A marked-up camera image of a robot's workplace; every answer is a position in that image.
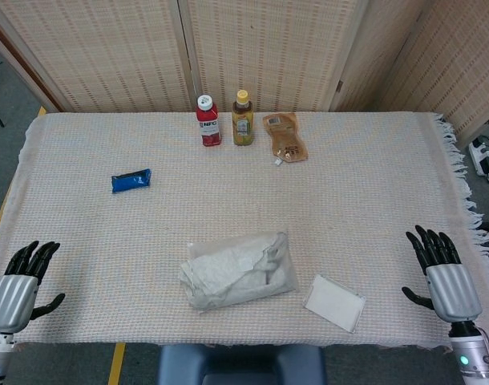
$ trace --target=red bottle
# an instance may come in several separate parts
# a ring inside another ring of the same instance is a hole
[[[209,95],[198,98],[196,118],[200,124],[202,144],[206,147],[217,146],[221,143],[220,126],[218,125],[218,108]]]

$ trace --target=white bottle cap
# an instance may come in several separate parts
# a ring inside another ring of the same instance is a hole
[[[202,111],[209,111],[212,108],[212,98],[209,95],[202,95],[198,98],[198,108]]]

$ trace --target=floor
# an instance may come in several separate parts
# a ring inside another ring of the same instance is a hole
[[[39,103],[15,73],[0,66],[0,207],[18,164],[25,130],[38,114]],[[473,199],[489,220],[489,185],[470,172]],[[109,379],[115,345],[111,343],[39,344],[18,346],[6,385],[99,384]],[[403,383],[452,385],[462,383],[454,356],[443,347],[329,346],[325,349],[330,384],[389,385]],[[156,383],[160,347],[127,344],[119,383]]]

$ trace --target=blue wrapper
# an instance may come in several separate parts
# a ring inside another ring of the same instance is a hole
[[[131,172],[130,174],[112,176],[113,193],[130,190],[131,188],[147,187],[150,185],[151,174],[152,171],[150,171],[150,168],[146,168],[141,171]]]

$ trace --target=yellow bottle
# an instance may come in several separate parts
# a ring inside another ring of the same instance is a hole
[[[232,105],[232,128],[234,144],[248,146],[253,142],[253,106],[248,92],[239,90]]]

